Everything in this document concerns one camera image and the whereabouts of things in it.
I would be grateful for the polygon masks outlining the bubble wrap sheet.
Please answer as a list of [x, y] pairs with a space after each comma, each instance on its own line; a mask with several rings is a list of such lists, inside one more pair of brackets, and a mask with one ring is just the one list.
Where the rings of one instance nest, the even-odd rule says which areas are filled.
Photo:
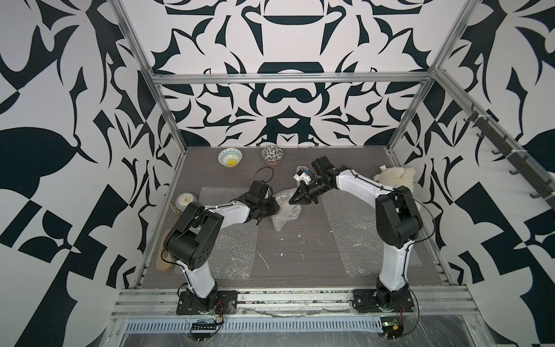
[[377, 233], [375, 209], [337, 189], [326, 192], [321, 201], [346, 273], [352, 278], [378, 276], [384, 243]]
[[279, 206], [279, 211], [271, 217], [274, 230], [282, 231], [287, 222], [294, 221], [300, 216], [301, 206], [289, 204], [295, 192], [296, 188], [290, 188], [274, 195]]
[[[204, 187], [199, 194], [203, 205], [223, 205], [247, 192], [246, 187]], [[255, 221], [222, 228], [208, 259], [217, 280], [247, 280], [251, 275], [257, 246]]]

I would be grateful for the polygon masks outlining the black white patterned bowl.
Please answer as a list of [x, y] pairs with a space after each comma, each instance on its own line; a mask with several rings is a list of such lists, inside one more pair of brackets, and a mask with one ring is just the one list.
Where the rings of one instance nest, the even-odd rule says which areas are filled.
[[269, 145], [262, 149], [261, 156], [266, 164], [276, 165], [283, 160], [284, 152], [277, 145]]

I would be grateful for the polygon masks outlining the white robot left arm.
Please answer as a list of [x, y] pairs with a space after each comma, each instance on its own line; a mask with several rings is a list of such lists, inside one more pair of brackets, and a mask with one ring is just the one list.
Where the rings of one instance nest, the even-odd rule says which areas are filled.
[[208, 259], [221, 229], [250, 221], [260, 222], [276, 215], [279, 209], [273, 189], [260, 180], [254, 180], [247, 192], [223, 205], [192, 202], [164, 240], [161, 254], [170, 256], [168, 264], [180, 267], [190, 296], [204, 302], [214, 299], [218, 286]]

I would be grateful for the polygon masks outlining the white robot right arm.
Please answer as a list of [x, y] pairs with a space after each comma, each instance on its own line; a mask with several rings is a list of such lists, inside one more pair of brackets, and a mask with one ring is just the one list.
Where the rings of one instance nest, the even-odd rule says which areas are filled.
[[384, 186], [349, 166], [332, 165], [327, 156], [314, 160], [312, 167], [314, 171], [298, 169], [294, 174], [298, 188], [289, 203], [317, 204], [321, 195], [337, 189], [370, 205], [376, 212], [377, 234], [384, 242], [378, 284], [391, 292], [406, 287], [410, 253], [423, 228], [421, 214], [410, 189]]

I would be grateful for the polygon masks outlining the yellow centre patterned bowl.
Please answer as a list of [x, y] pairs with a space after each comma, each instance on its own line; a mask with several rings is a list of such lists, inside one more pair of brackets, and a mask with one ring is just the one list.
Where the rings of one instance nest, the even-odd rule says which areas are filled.
[[218, 163], [226, 168], [238, 166], [243, 159], [243, 153], [238, 148], [230, 147], [218, 154]]

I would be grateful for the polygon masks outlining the white teddy bear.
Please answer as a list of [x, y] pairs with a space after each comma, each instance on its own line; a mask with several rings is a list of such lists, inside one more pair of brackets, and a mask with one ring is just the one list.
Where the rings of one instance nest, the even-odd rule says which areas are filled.
[[416, 169], [412, 167], [387, 167], [380, 166], [380, 173], [374, 176], [374, 181], [385, 186], [399, 188], [401, 186], [410, 189], [414, 195], [414, 176]]

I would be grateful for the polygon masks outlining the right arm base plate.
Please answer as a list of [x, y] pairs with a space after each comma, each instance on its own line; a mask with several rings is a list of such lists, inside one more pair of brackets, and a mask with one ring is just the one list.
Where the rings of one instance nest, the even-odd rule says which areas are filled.
[[414, 300], [408, 286], [397, 291], [386, 287], [352, 290], [352, 308], [359, 313], [413, 312]]

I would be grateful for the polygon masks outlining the black wall hook rail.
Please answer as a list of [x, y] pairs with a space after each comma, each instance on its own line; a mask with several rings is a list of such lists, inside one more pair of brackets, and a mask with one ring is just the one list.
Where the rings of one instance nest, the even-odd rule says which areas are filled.
[[524, 149], [492, 115], [481, 111], [475, 104], [471, 104], [471, 113], [464, 122], [477, 128], [477, 147], [480, 147], [484, 140], [493, 145], [491, 154], [507, 160], [513, 167], [509, 173], [521, 176], [534, 189], [530, 198], [542, 199], [552, 210], [554, 209], [554, 178], [530, 151]]

